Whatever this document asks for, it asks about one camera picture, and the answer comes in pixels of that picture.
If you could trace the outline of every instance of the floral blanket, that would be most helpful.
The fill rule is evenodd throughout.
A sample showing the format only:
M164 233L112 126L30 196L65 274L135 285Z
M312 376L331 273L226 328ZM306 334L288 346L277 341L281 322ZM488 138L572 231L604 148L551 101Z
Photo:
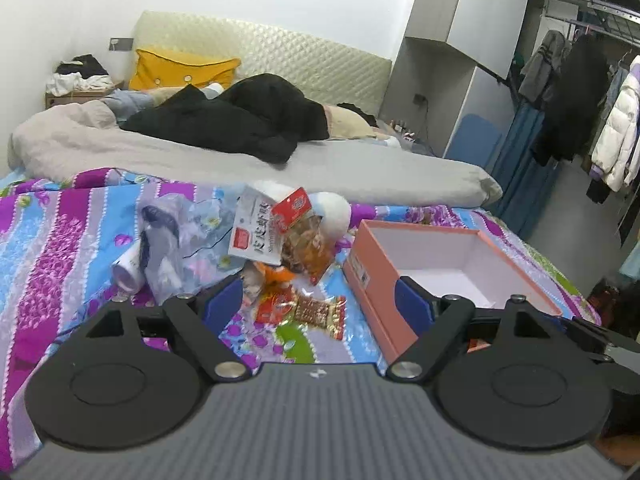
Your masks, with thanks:
M19 182L0 192L0 469L11 470L40 445L24 407L26 380L79 323L115 293L111 264L138 236L141 200L181 193L195 202L218 200L224 188L169 182L103 168L78 174L70 182ZM353 205L353 217L482 229L546 291L565 316L599 321L584 298L542 256L483 210ZM348 240L338 254L343 261ZM347 297L343 342L319 330L254 322L243 307L221 339L253 368L262 361L377 362L378 345L348 289L338 265L316 288L319 296ZM152 305L148 290L134 303Z

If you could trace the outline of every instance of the pink box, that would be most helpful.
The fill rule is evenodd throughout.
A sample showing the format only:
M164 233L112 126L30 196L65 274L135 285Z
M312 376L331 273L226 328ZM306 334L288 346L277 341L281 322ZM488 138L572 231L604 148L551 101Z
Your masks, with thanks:
M458 294L480 308L504 308L512 294L524 294L536 309L561 314L523 270L472 229L365 220L343 270L389 363L417 339L396 309L400 276L434 296Z

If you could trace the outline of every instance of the curtain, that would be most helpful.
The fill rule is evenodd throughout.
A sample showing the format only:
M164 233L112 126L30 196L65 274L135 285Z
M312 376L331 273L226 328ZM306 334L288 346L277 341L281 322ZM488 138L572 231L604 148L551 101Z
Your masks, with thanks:
M489 211L523 240L533 232L558 177L556 161L552 159L542 167L529 150L544 118L543 112L525 100L520 103L492 171L503 196Z

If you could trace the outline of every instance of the quilted headboard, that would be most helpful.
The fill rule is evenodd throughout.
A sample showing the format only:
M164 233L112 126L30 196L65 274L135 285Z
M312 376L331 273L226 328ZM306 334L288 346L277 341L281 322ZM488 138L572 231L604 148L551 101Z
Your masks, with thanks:
M134 47L156 46L203 56L239 57L236 78L263 72L282 76L322 104L354 103L377 115L391 61L308 34L279 27L146 10Z

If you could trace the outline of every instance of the screw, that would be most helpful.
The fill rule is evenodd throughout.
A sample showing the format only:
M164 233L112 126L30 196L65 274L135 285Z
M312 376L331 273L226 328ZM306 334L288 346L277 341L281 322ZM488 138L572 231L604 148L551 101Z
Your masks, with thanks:
M391 373L400 379L415 379L422 373L422 367L411 361L400 361L392 365Z
M237 363L234 361L224 361L220 364L217 364L214 368L215 373L219 377L223 377L225 379L237 379L238 377L242 377L246 368L243 364Z

